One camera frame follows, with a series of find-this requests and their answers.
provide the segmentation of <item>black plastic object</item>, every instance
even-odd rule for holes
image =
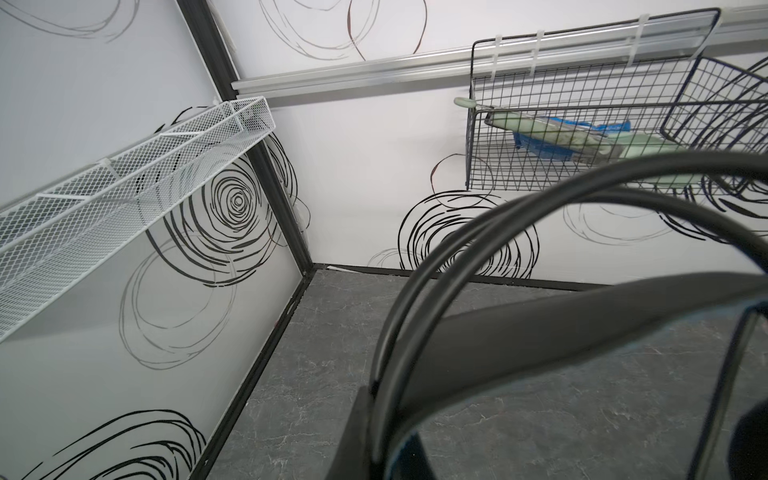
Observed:
[[[733,480],[768,478],[768,400],[741,417],[733,430],[728,452]]]
[[[366,398],[365,408],[357,409],[348,423],[348,431],[357,428],[359,433],[365,429],[368,435],[362,445],[357,442],[354,448],[350,448],[349,441],[342,442],[328,478],[378,480],[390,478],[396,472],[400,478],[416,478],[413,475],[409,477],[408,469],[403,466],[419,465],[418,468],[428,468],[429,464],[425,460],[403,463],[401,445],[414,458],[422,455],[419,454],[420,443],[412,443],[414,438],[410,437],[409,432],[430,412],[500,382],[600,355],[685,313],[751,299],[753,305],[758,307],[745,314],[734,333],[729,354],[720,371],[718,390],[703,427],[697,456],[689,472],[689,478],[703,478],[710,451],[707,446],[712,442],[713,435],[720,430],[719,422],[727,407],[730,385],[740,361],[739,352],[743,351],[743,345],[746,345],[751,334],[755,315],[763,314],[760,301],[768,298],[768,278],[729,273],[664,277],[571,296],[578,298],[578,301],[555,297],[497,307],[495,310],[480,310],[466,314],[463,319],[457,316],[440,320],[440,316],[478,265],[500,245],[564,204],[589,201],[586,199],[600,195],[603,195],[601,200],[593,201],[615,201],[650,207],[696,223],[702,228],[718,231],[724,239],[766,270],[768,246],[750,231],[711,210],[693,204],[683,206],[680,200],[659,194],[626,190],[601,191],[657,175],[692,173],[703,173],[711,177],[736,176],[742,178],[742,181],[765,182],[768,180],[768,163],[765,157],[755,155],[687,153],[612,164],[513,204],[502,205],[493,210],[493,214],[486,214],[467,223],[449,237],[413,273],[394,305],[385,328],[387,338],[379,341],[382,348],[377,347],[378,362],[374,363],[372,385],[367,391],[361,389],[359,393]],[[441,276],[413,316],[402,338],[392,348],[391,342],[397,337],[412,300],[423,287],[422,277],[431,274],[435,266],[442,265],[441,256],[450,257],[467,243],[469,248]],[[634,302],[641,297],[644,302]],[[558,336],[563,326],[554,327],[548,323],[554,321],[550,317],[559,317],[554,312],[567,312],[573,317],[574,312],[580,311],[576,320],[571,319],[571,326],[575,330],[567,336]],[[461,325],[468,324],[472,328],[461,328]],[[495,343],[500,338],[504,339],[503,348]],[[528,351],[527,355],[514,355],[516,350],[536,344],[539,347]],[[452,365],[446,363],[447,359],[440,358],[440,352],[445,354],[451,351],[455,355],[456,349],[462,351],[462,360],[468,362],[464,366]],[[494,359],[492,365],[483,363],[486,357]],[[451,365],[453,374],[441,376],[440,372],[446,365]],[[381,383],[376,388],[379,374]],[[356,455],[363,455],[364,461],[355,459]],[[356,473],[339,475],[338,467],[345,464],[358,465],[359,468]]]

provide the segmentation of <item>gray marble floor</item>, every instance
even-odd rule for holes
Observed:
[[[208,478],[323,478],[406,279],[319,271]],[[452,313],[561,291],[471,284]],[[735,323],[717,311],[621,351],[441,412],[420,432],[439,478],[683,478]],[[709,478],[738,416],[768,397],[768,335],[746,354]]]

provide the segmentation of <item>aluminum rail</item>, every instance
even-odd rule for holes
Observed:
[[[547,33],[539,44],[537,66],[627,59],[634,47],[638,20]],[[768,5],[716,8],[651,17],[642,25],[635,58],[692,55],[706,42],[708,48],[748,42],[765,43],[768,50]],[[475,74],[530,68],[535,35],[503,40],[498,47],[475,49]],[[233,82],[239,98],[263,95],[290,97],[324,91],[340,91],[382,84],[424,81],[469,75],[472,48],[453,48],[377,61],[361,61],[334,67]]]

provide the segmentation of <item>mesh shelf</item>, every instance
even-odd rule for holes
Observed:
[[[484,105],[468,118],[467,188],[473,190],[544,190],[631,155],[768,151],[768,81],[711,58],[572,65],[494,78],[483,74],[472,78],[471,96]],[[496,118],[532,122],[535,138],[498,127]],[[620,144],[605,131],[589,130],[594,126],[626,129],[622,134],[631,141]],[[574,138],[587,131],[597,143],[565,148],[541,141],[567,140],[568,128],[577,132]],[[703,175],[628,186],[666,194],[732,194],[747,187],[740,178]]]
[[[0,341],[275,127],[228,101],[0,212]]]

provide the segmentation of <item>black frame edge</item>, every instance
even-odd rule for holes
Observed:
[[[219,96],[225,101],[235,100],[237,93],[232,88],[232,82],[238,80],[237,73],[206,0],[177,0],[177,4]],[[266,201],[275,213],[299,271],[307,275],[313,268],[310,250],[301,236],[293,209],[264,142],[253,146],[246,155],[264,190]]]
[[[315,263],[316,270],[351,270],[357,273],[372,273],[374,275],[411,276],[413,270],[399,270],[395,268],[379,268],[377,266],[341,265],[338,263]],[[440,278],[440,273],[432,274],[433,279]],[[503,276],[474,275],[469,280],[471,283],[489,283],[491,285],[528,286],[531,288],[546,288],[550,290],[569,290],[571,292],[584,292],[609,286],[603,283],[560,282],[557,280],[532,280],[525,278],[506,278]]]
[[[227,408],[227,411],[224,413],[219,425],[216,427],[216,430],[214,430],[213,435],[210,436],[208,444],[205,446],[205,450],[203,450],[203,454],[200,456],[200,459],[194,466],[194,470],[189,476],[189,480],[205,480],[205,478],[207,478],[214,463],[216,463],[216,459],[221,453],[221,449],[227,442],[237,419],[240,417],[240,413],[243,412],[251,392],[256,388],[256,384],[259,382],[261,374],[264,372],[270,358],[272,358],[272,354],[275,352],[277,344],[283,337],[283,334],[288,327],[288,323],[290,323],[290,320],[293,317],[293,313],[296,312],[296,308],[299,306],[299,302],[301,302],[304,292],[306,292],[306,288],[312,283],[312,278],[314,278],[314,276],[315,269],[312,268],[302,277],[296,290],[293,291],[293,295],[290,297],[290,300],[288,300],[288,304],[285,309],[283,309],[283,313],[280,315],[277,323],[275,323],[272,333],[269,338],[266,339],[266,343],[261,349],[261,353],[259,353],[256,361],[253,362],[250,371],[246,375],[243,383],[240,384],[240,388],[237,390],[237,393],[230,406]]]

